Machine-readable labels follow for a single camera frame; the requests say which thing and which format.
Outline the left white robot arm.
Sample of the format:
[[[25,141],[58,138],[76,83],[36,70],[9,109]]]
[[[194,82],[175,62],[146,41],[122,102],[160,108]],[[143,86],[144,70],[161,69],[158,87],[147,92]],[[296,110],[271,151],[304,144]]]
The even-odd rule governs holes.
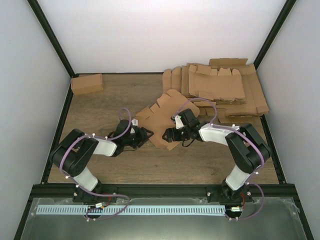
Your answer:
[[[84,195],[89,201],[97,202],[103,191],[101,181],[87,167],[91,157],[117,157],[125,147],[133,150],[142,147],[153,135],[153,131],[139,127],[136,119],[121,120],[115,131],[105,137],[85,134],[75,128],[49,154],[49,160],[85,190]]]

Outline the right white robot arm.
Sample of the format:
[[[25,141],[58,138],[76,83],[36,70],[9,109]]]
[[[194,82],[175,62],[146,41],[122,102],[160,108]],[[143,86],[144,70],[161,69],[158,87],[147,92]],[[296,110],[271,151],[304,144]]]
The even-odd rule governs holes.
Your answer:
[[[272,151],[252,124],[223,126],[200,122],[187,108],[171,120],[175,127],[167,128],[162,139],[168,143],[187,140],[212,142],[228,146],[235,166],[221,184],[223,198],[229,202],[240,196],[240,190],[253,174],[258,174]]]

